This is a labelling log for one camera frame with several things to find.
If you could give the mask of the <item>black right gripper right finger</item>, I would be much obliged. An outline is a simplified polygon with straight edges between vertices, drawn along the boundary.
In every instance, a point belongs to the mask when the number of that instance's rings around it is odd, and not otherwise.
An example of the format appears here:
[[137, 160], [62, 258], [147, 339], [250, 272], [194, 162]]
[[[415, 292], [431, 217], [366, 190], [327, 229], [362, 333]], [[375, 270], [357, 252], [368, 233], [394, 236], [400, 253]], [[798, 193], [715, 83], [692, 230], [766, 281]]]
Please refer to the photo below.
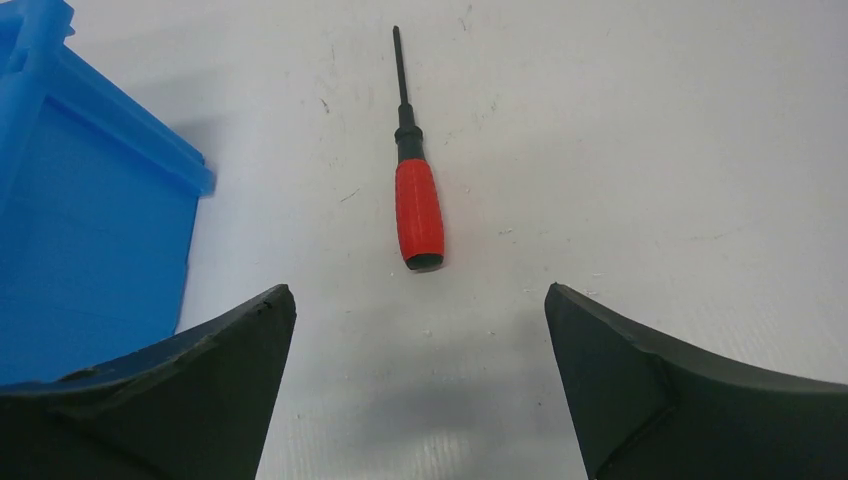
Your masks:
[[843, 479], [847, 388], [732, 360], [562, 284], [545, 316], [592, 479]]

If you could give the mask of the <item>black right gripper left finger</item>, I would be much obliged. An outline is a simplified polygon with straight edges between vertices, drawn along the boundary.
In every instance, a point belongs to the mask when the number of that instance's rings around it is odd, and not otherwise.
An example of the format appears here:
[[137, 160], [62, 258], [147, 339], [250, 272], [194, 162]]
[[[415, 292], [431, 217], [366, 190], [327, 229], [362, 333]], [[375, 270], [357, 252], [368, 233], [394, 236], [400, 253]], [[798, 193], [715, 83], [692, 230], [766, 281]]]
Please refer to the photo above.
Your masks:
[[131, 354], [1, 390], [5, 479], [252, 479], [296, 322], [280, 284]]

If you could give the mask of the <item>red and black screwdriver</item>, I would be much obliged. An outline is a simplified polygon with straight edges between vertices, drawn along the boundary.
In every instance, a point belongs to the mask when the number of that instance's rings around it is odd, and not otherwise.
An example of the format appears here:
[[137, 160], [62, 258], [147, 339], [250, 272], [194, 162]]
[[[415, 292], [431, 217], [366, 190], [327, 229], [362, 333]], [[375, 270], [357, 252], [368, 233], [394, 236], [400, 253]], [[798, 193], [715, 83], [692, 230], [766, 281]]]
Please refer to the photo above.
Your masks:
[[409, 101], [400, 29], [392, 30], [400, 104], [394, 133], [398, 153], [395, 170], [395, 213], [400, 255], [408, 269], [439, 268], [445, 255], [445, 234], [437, 188], [426, 161], [423, 131]]

